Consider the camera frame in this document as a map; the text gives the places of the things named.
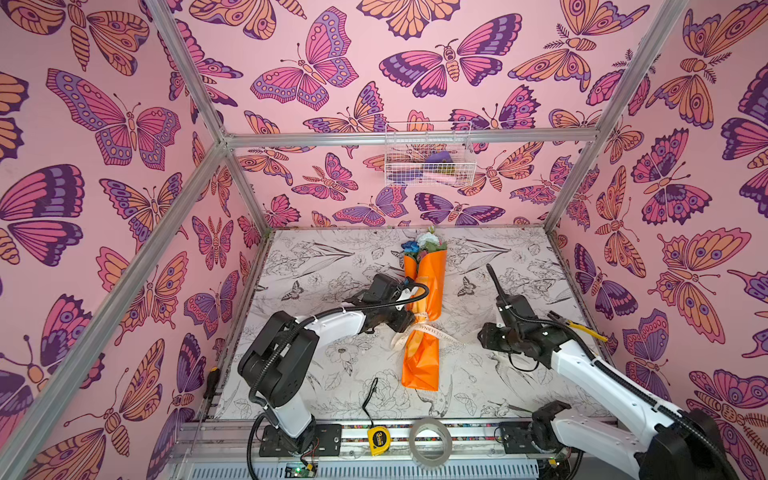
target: purple object in basket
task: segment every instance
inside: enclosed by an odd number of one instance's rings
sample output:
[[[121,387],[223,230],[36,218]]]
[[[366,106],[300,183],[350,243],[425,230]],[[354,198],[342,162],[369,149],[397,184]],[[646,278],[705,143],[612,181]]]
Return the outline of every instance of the purple object in basket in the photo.
[[[441,151],[436,154],[429,155],[426,163],[428,164],[452,164],[451,154],[447,151]]]

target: roll of tape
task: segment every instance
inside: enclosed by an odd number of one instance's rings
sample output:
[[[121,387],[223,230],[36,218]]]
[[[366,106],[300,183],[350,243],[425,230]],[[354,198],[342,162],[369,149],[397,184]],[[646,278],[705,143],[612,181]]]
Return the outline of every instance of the roll of tape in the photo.
[[[436,432],[438,437],[442,440],[442,455],[439,457],[426,457],[416,449],[416,436],[424,430],[432,430],[433,432]],[[408,437],[408,447],[410,448],[413,461],[423,468],[440,468],[448,461],[451,457],[451,452],[453,451],[451,432],[448,431],[448,428],[445,425],[435,419],[417,420],[413,422],[413,426],[411,427],[411,435]]]

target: blue flower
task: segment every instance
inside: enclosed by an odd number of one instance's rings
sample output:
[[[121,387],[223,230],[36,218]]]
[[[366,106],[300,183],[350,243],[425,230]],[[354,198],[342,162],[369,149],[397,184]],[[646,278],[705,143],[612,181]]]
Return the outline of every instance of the blue flower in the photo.
[[[419,244],[414,241],[405,242],[403,245],[401,245],[402,249],[406,253],[418,253],[419,252]]]

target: butterfly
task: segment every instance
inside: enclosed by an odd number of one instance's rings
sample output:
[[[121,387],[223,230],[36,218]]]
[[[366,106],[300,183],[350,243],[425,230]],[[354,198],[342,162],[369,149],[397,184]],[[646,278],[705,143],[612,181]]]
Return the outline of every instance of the butterfly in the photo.
[[[237,295],[237,282],[240,274],[237,270],[224,280],[219,292],[198,293],[184,302],[184,315],[190,317],[195,325],[203,324],[206,338],[210,338],[219,328],[219,318],[224,323],[232,320],[234,298]]]
[[[715,292],[702,285],[700,279],[702,276],[720,275],[703,275],[699,272],[719,266],[739,253],[752,236],[739,228],[720,228],[699,233],[690,241],[684,235],[673,237],[668,242],[664,241],[660,233],[657,237],[664,243],[661,251],[668,271],[659,276],[656,288],[648,290],[648,295],[658,292],[667,305],[677,305],[677,311],[697,333],[704,335],[710,342],[725,343],[720,319],[695,283],[714,295]]]
[[[493,112],[493,115],[489,115],[485,108],[482,109],[482,112],[490,121],[473,111],[461,109],[451,111],[449,121],[453,122],[451,130],[533,128],[536,120],[532,116],[539,107],[541,107],[541,104],[533,98],[533,90],[525,85],[520,85],[507,97],[507,101],[502,105],[502,111],[498,113],[498,120],[496,119],[498,104],[496,104],[496,110]],[[473,148],[475,153],[479,154],[488,148],[488,144],[474,144]]]
[[[285,228],[288,223],[298,222],[301,218],[299,211],[290,206],[290,200],[285,194],[274,197],[270,206],[271,210],[264,205],[264,219],[272,228]]]
[[[637,300],[627,289],[616,282],[603,280],[605,273],[594,265],[592,256],[580,243],[574,248],[574,265],[576,266],[576,281],[581,287],[581,293],[590,292],[594,299],[594,309],[606,319],[612,320],[616,315],[625,316],[637,310]]]
[[[379,96],[379,89],[374,81],[370,81],[357,95],[353,112],[350,114],[348,108],[346,115],[339,112],[345,118],[310,118],[304,124],[319,134],[386,131],[387,121],[383,110],[384,102]]]
[[[649,6],[644,5],[629,15],[620,14],[611,2],[603,2],[598,7],[598,0],[560,0],[560,8],[568,27],[577,36],[569,38],[568,29],[558,24],[560,39],[547,43],[544,48],[551,50],[564,45],[566,48],[547,52],[514,67],[507,73],[510,78],[527,81],[542,81],[552,75],[556,81],[576,78],[580,81],[579,89],[587,91],[592,73],[589,64],[576,51],[594,50],[597,44],[578,36],[606,35],[619,31],[635,23],[648,11]]]
[[[714,112],[712,98],[707,90],[707,84],[698,75],[702,75],[710,83],[717,81],[717,76],[711,68],[730,57],[730,52],[718,55],[737,43],[768,20],[768,3],[750,2],[739,5],[721,21],[720,14],[707,18],[699,25],[694,23],[694,11],[689,9],[683,22],[683,42],[694,54],[704,58],[686,58],[680,62],[680,68],[689,73],[683,77],[673,78],[661,85],[650,96],[645,108],[650,107],[656,100],[662,99],[670,110],[678,107],[680,118],[704,129],[712,128]]]
[[[299,0],[277,0],[288,12],[306,20]],[[222,2],[221,0],[195,0],[190,5],[190,15],[203,22],[226,24],[236,27],[248,21],[243,33],[256,40],[267,40],[277,28],[275,11],[270,0],[245,0],[245,2]]]
[[[259,227],[252,220],[245,218],[243,215],[237,218],[237,224],[240,225],[240,229],[243,231],[243,242],[246,247],[251,248],[253,245],[261,243]]]
[[[125,269],[128,268],[128,261],[111,248],[102,247],[99,249],[96,262],[100,267],[98,275],[101,278],[101,286],[104,290],[111,292]],[[144,321],[150,316],[155,322],[168,322],[171,328],[176,328],[171,317],[176,312],[176,305],[179,303],[176,295],[181,290],[181,284],[184,283],[186,274],[187,252],[181,252],[162,269],[157,282],[154,282],[153,276],[146,285],[141,287],[120,321],[121,332],[114,344],[120,345],[123,335],[144,325]]]
[[[24,335],[24,341],[29,348],[29,361],[16,362],[3,355],[3,359],[13,365],[27,369],[27,379],[41,392],[48,383],[50,375],[56,371],[61,361],[69,354],[70,349],[91,321],[91,312],[83,310],[83,301],[76,300],[73,296],[60,295],[53,304],[48,317],[45,319],[42,337],[40,338],[39,364],[32,356],[32,346],[29,336]],[[101,378],[101,370],[104,364],[101,360],[104,354],[99,356],[96,363],[83,383],[81,389],[86,389]],[[16,373],[0,370],[3,378],[0,386],[0,447],[13,432],[16,425],[26,414],[27,409],[35,401],[30,385],[24,376]]]
[[[611,165],[621,160],[621,155],[625,151],[637,148],[645,139],[645,135],[641,131],[624,131],[625,128],[632,128],[632,125],[623,125],[623,122],[624,119],[622,118],[611,130],[611,135],[608,136],[605,149],[603,150],[603,153],[611,151]]]
[[[27,2],[3,2],[2,9],[16,25],[37,35],[53,35],[64,24],[67,7],[72,50],[85,71],[91,58],[91,47],[85,27],[101,54],[115,70],[123,75],[133,75],[138,61],[131,55],[149,38],[149,24],[141,17],[128,12],[109,10],[86,15],[81,6],[84,2],[53,2],[29,0]]]
[[[416,194],[413,198],[419,210],[424,212],[421,214],[421,218],[429,220],[435,225],[440,224],[445,219],[448,219],[449,222],[455,220],[458,227],[479,225],[480,222],[487,223],[506,213],[503,208],[489,205],[467,207],[467,204],[456,202],[454,206],[453,203],[435,194]]]
[[[257,135],[278,134],[280,129],[268,118],[245,111],[248,124]],[[238,157],[240,165],[249,172],[263,171],[267,175],[279,175],[285,178],[286,184],[293,185],[293,175],[280,162],[289,160],[285,153],[303,153],[314,147],[258,147],[248,150],[253,155]]]
[[[112,207],[118,211],[118,215],[128,220],[128,227],[136,239],[136,251],[149,240],[152,230],[160,223],[160,220],[168,213],[168,209],[181,193],[181,173],[171,175],[160,187],[160,193],[155,197],[144,188],[147,197],[139,193],[135,188],[117,180],[102,178],[99,184],[104,188],[104,193],[109,196]]]
[[[619,214],[621,213],[621,205],[624,202],[624,189],[627,186],[627,169],[624,165],[621,165],[614,174],[611,184],[608,189],[598,196],[598,201],[595,203],[595,208],[598,211],[598,215],[605,220],[609,220],[609,223],[600,226],[595,233],[597,235],[608,235],[607,242],[605,242],[605,261],[608,265],[617,266],[619,263],[622,267],[629,270],[635,276],[645,278],[645,263],[640,258],[640,254],[634,247],[632,242],[629,241],[626,235],[621,232],[621,229],[627,229],[624,225],[624,217],[619,220]],[[629,202],[627,202],[627,214],[629,213]]]
[[[726,139],[723,160],[734,160],[758,153],[747,168],[768,165],[768,115],[763,105],[768,98],[768,65],[757,72],[739,102],[739,111],[761,121],[758,124],[746,118],[731,118],[723,124],[720,134]],[[739,190],[739,195],[757,202],[757,211],[768,217],[768,170],[750,178]]]
[[[179,360],[176,369],[176,390],[170,395],[172,400],[168,404],[170,408],[178,406],[187,406],[194,400],[194,392],[203,386],[205,380],[205,355],[200,354],[200,345],[197,339],[191,333],[184,336],[181,340],[179,349]]]
[[[0,115],[19,111],[29,98],[28,88],[29,82],[0,71]],[[6,158],[18,158],[16,151],[24,144],[22,133],[14,118],[0,118],[0,162]]]
[[[739,433],[734,424],[740,425],[750,442],[761,452],[765,442],[752,427],[765,427],[766,419],[762,413],[742,415],[736,409],[758,409],[768,404],[768,379],[755,375],[743,379],[726,370],[715,370],[713,379],[705,372],[694,371],[688,374],[690,381],[701,390],[694,390],[694,395],[701,400],[688,399],[688,409],[700,409],[712,417],[720,430],[723,447],[739,469],[749,480],[765,480],[750,444]]]
[[[502,179],[501,175],[505,178],[512,180],[521,180],[533,173],[533,160],[536,158],[536,154],[544,147],[543,141],[531,141],[517,149],[513,154],[509,155],[498,168],[493,168],[496,164],[496,159],[499,155],[506,153],[506,150],[502,151],[493,160],[493,164],[490,167],[485,168],[485,172],[475,172],[475,179],[467,187],[458,189],[461,195],[475,195],[479,194],[482,188],[485,186],[485,180],[491,182],[491,186],[498,191],[502,191]]]
[[[332,154],[326,155],[326,173],[320,167],[312,166],[317,172],[317,177],[307,177],[304,180],[317,182],[311,184],[298,185],[291,190],[301,195],[312,195],[315,198],[324,199],[330,195],[334,200],[346,200],[344,196],[350,190],[357,190],[357,183],[352,180],[352,172],[341,166],[341,160]]]
[[[581,181],[581,185],[579,185],[579,188],[576,190],[573,199],[568,202],[568,206],[565,208],[565,213],[568,214],[571,220],[576,220],[577,225],[583,225],[585,232],[590,226],[589,210],[587,210],[587,204],[585,202],[589,201],[591,195],[588,196],[587,192],[592,188],[594,182],[597,181],[599,174],[600,168],[598,168],[597,165],[595,165],[592,170],[588,171],[587,175]]]
[[[203,51],[202,47],[198,45],[197,39],[192,36],[189,25],[181,20],[176,20],[176,26],[181,33],[181,38],[184,40],[184,44],[187,46],[187,50],[190,52],[192,62],[197,69],[197,73],[200,74],[203,79],[203,85],[205,86],[205,90],[208,93],[210,100],[215,104],[230,105],[232,107],[236,107],[237,102],[234,99],[217,90],[216,88],[211,87],[211,85],[216,84],[216,81],[211,77],[240,78],[243,76],[243,73],[221,63],[218,60],[205,58],[205,52]],[[182,91],[184,92],[184,95],[188,96],[189,89],[187,89],[187,83],[181,76],[179,68],[176,65],[176,61],[171,56],[168,47],[165,45],[165,40],[163,40],[162,35],[160,35],[160,32],[157,33],[157,37],[160,39],[161,45],[163,45],[163,50],[165,51],[165,55],[168,58],[168,64],[172,70],[170,73],[170,94],[168,97],[171,100],[176,100],[179,98],[179,95],[181,95]],[[190,99],[190,112],[192,114],[192,123],[196,123],[198,110],[194,100],[192,99]]]
[[[671,184],[673,180],[682,180],[690,175],[672,178],[685,162],[672,171],[683,154],[688,141],[688,130],[675,130],[672,135],[656,139],[650,154],[645,154],[632,167],[632,178],[637,184],[654,182],[645,189],[645,194],[654,196],[643,207],[645,223],[658,225],[671,218],[673,222],[684,224],[691,215],[701,212],[710,204],[712,197],[698,187],[683,184]]]
[[[297,280],[293,282],[293,286],[290,288],[290,291],[283,295],[283,298],[280,300],[298,300],[301,293],[304,293],[304,289],[299,285],[299,280]]]
[[[221,217],[214,228],[214,221],[208,217],[208,227],[199,218],[192,216],[192,228],[197,233],[197,246],[200,253],[205,255],[205,266],[214,269],[214,264],[221,263],[221,268],[227,265],[227,252],[232,247],[231,237],[235,223],[230,220],[221,228]]]
[[[379,70],[402,87],[410,87],[421,78],[413,86],[413,96],[416,98],[445,96],[448,77],[458,81],[459,67],[469,84],[477,87],[483,78],[502,70],[501,60],[481,55],[506,55],[521,27],[520,15],[503,15],[477,27],[455,50],[451,43],[457,38],[447,45],[435,46],[443,48],[442,54],[425,50],[403,51],[382,60]]]
[[[312,226],[315,228],[335,227],[331,225],[331,220],[320,212],[312,210]]]
[[[592,112],[588,117],[585,117],[583,113],[576,111],[577,114],[581,115],[581,120],[579,120],[570,111],[555,108],[549,112],[549,123],[553,128],[595,128],[600,121],[600,112],[602,110]],[[552,143],[560,145],[564,144],[565,141],[553,141]]]
[[[634,361],[627,362],[627,376],[654,395],[671,401],[669,390],[664,385],[665,381],[669,385],[669,380],[659,377],[664,376],[660,367],[669,360],[660,365],[654,363],[664,355],[669,342],[667,314],[654,309],[649,317],[640,319],[636,329],[623,329],[621,332],[624,334],[624,348],[634,357]]]
[[[248,286],[248,277],[252,269],[253,262],[249,262],[245,255],[243,255],[243,252],[240,252],[240,277],[243,278],[243,286]]]
[[[376,202],[373,197],[368,205],[359,204],[359,207],[343,208],[333,214],[333,219],[349,223],[363,222],[369,227],[381,227],[386,223],[385,217],[400,218],[407,215],[405,205],[402,202],[408,198],[405,187],[384,187],[378,195]]]
[[[70,437],[56,445],[48,447],[35,456],[32,465],[24,476],[24,480],[33,478],[96,478],[104,460],[104,450],[109,435],[112,446],[119,455],[128,457],[131,439],[128,429],[122,424],[123,419],[129,422],[140,422],[149,418],[160,405],[163,396],[163,386],[158,382],[163,365],[165,341],[159,339],[144,355],[136,368],[131,383],[123,394],[123,400],[117,411],[114,404],[101,415],[86,413],[64,423],[68,427],[73,421],[92,416],[104,419],[104,426],[88,430]],[[118,385],[125,376],[125,369]]]
[[[330,7],[317,17],[306,36],[306,60],[297,67],[280,67],[265,71],[251,85],[257,98],[274,98],[281,104],[298,99],[299,103],[318,111],[328,101],[323,85],[342,88],[357,78],[357,72],[344,57],[352,43],[346,36],[346,14]]]
[[[573,164],[568,161],[571,155],[567,157],[559,157],[549,172],[549,180],[541,178],[541,185],[531,185],[530,187],[522,187],[517,190],[513,190],[510,194],[510,198],[519,198],[522,201],[530,200],[534,204],[549,205],[555,201],[558,192],[565,184],[565,179],[573,168]]]
[[[475,289],[478,286],[470,282],[466,276],[462,278],[462,285],[462,288],[456,293],[456,296],[475,295]]]
[[[80,216],[84,181],[80,170],[69,164],[51,165],[23,177],[0,198],[0,220]],[[16,242],[48,266],[57,266],[64,250],[80,243],[83,231],[74,223],[30,220],[0,228],[0,258],[18,265]]]
[[[181,129],[174,112],[150,107],[134,116],[133,109],[129,111],[123,105],[127,112],[123,114],[107,94],[91,82],[54,68],[48,69],[46,86],[66,103],[75,123],[96,132],[96,144],[104,164],[128,165],[133,151],[138,149],[144,165],[165,170],[165,147],[174,144],[174,136]]]
[[[387,18],[389,31],[396,37],[408,40],[421,38],[424,28],[430,21],[450,20],[453,12],[459,10],[461,0],[436,0],[419,2],[418,0],[362,0],[357,5],[365,16],[377,19]]]

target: screwdriver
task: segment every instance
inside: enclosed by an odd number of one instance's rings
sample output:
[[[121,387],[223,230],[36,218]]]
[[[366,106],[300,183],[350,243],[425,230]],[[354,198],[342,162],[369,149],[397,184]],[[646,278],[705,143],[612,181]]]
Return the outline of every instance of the screwdriver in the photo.
[[[216,395],[216,385],[219,384],[220,378],[221,370],[217,367],[213,367],[210,372],[208,372],[208,378],[205,382],[205,392],[203,393],[203,401],[200,403],[200,408],[197,409],[197,415],[200,416],[200,420],[197,422],[197,430],[195,430],[194,438],[192,438],[192,448],[190,449],[190,453],[194,450],[194,444],[197,441],[197,433],[200,432],[200,426],[203,423],[203,418],[205,418],[205,415],[201,415],[201,413],[204,411],[204,407],[214,399],[214,396]]]

